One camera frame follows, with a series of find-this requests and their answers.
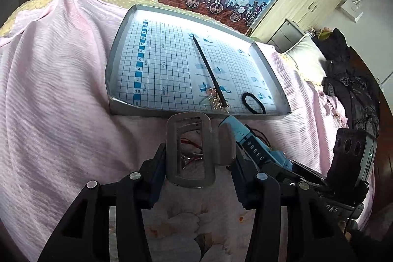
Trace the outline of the light blue smart watch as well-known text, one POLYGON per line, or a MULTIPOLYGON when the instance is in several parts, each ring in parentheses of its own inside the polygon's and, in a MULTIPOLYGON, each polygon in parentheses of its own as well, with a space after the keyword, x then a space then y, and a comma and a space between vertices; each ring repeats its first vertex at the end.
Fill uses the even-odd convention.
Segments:
POLYGON ((253 162, 262 167, 266 162, 272 162, 291 171, 293 164, 283 152, 272 150, 249 127, 245 126, 234 116, 228 116, 219 124, 219 127, 229 125, 235 142, 244 149, 244 152, 253 162))

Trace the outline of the beige rectangular hair claw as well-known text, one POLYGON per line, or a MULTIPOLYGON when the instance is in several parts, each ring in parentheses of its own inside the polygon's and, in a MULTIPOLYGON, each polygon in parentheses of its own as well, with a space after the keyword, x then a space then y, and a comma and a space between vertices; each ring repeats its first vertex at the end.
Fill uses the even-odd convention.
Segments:
POLYGON ((207 188, 218 165, 230 165, 236 142, 229 125, 214 129, 200 112, 184 112, 167 121, 167 179, 183 188, 207 188))

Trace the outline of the black hair stick with charms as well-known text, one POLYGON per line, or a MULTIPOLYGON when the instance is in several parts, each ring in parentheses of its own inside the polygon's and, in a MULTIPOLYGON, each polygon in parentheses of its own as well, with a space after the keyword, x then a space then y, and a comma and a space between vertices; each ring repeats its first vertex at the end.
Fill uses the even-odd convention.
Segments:
POLYGON ((207 58, 205 57, 205 54, 203 53, 203 50, 202 50, 200 44, 198 43, 197 38, 195 37, 194 34, 192 34, 192 40, 197 48, 198 53, 200 54, 200 58, 202 58, 202 61, 205 64, 207 72, 208 72, 208 74, 211 78, 211 81, 212 81, 213 87, 209 89, 208 100, 214 110, 221 110, 223 112, 228 113, 229 104, 226 101, 226 98, 220 88, 220 85, 214 75, 214 72, 212 71, 212 68, 209 65, 209 62, 208 62, 207 58))

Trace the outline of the pink floral bed sheet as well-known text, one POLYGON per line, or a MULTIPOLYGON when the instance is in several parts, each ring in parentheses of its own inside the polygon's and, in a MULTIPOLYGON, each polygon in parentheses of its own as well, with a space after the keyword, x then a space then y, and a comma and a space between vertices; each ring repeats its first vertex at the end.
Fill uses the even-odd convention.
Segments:
MULTIPOLYGON (((47 0, 1 29, 1 221, 29 261, 88 181, 119 181, 165 139, 164 119, 109 111, 105 67, 125 14, 47 0)), ((254 213, 218 167, 209 188, 167 182, 143 218, 154 261, 243 261, 254 213)))

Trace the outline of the black clothes pile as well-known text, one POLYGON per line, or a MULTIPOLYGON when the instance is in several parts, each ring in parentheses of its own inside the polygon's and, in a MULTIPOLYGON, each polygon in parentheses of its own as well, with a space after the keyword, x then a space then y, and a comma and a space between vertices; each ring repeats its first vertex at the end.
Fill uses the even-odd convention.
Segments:
POLYGON ((348 127, 364 130, 373 137, 379 136, 380 99, 376 81, 353 65, 353 48, 336 28, 312 38, 326 59, 323 69, 323 91, 335 96, 345 109, 348 127))

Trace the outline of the white pillow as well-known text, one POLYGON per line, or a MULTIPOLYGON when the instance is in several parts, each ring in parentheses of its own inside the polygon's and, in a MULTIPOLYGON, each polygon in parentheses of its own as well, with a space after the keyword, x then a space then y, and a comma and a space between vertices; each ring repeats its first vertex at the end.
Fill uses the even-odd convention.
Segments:
POLYGON ((309 34, 305 34, 283 56, 306 82, 322 86, 326 77, 326 59, 309 34))

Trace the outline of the grey drawer cabinet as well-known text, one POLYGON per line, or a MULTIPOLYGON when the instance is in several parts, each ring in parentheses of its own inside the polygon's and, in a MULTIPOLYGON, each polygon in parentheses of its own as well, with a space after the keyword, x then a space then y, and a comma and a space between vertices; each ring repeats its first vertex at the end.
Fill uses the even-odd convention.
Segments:
POLYGON ((272 35, 267 44, 274 46, 278 53, 285 53, 290 50, 301 38, 304 32, 298 25, 290 20, 285 19, 279 29, 272 35))

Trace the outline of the grey tray with grid paper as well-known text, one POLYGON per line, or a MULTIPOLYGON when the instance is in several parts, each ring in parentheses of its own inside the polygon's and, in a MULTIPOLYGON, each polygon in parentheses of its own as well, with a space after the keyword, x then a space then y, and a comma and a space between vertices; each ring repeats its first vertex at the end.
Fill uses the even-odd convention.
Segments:
POLYGON ((291 108, 265 44, 227 27, 166 9, 135 5, 124 16, 105 70, 109 106, 123 116, 285 116, 291 108), (214 110, 213 87, 195 35, 229 104, 214 110))

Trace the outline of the white paper bag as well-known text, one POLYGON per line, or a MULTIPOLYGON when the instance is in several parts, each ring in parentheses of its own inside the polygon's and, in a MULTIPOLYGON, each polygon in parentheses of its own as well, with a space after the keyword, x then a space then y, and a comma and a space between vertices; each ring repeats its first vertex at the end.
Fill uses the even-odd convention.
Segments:
POLYGON ((354 23, 357 23, 364 13, 362 0, 347 0, 341 4, 340 10, 354 23))

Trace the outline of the beige wooden wardrobe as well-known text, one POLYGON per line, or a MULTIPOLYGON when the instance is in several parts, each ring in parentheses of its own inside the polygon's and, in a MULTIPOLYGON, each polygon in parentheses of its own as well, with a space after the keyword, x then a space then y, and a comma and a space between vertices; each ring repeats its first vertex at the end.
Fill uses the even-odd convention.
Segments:
POLYGON ((342 1, 272 0, 249 28, 248 35, 268 42, 286 19, 302 31, 309 27, 320 27, 342 1))

